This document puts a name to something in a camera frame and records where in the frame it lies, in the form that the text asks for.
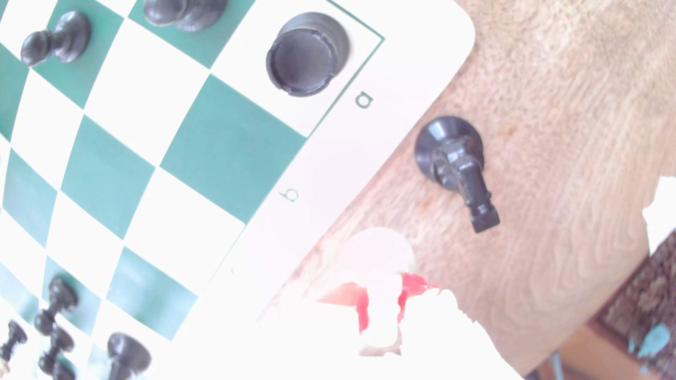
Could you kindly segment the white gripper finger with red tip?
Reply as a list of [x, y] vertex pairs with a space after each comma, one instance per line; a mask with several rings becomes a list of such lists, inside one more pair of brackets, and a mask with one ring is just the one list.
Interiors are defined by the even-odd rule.
[[363, 287], [347, 283], [282, 304], [259, 331], [258, 368], [266, 379], [355, 379], [368, 344], [365, 299]]
[[410, 379], [522, 379], [451, 290], [405, 273], [401, 357]]

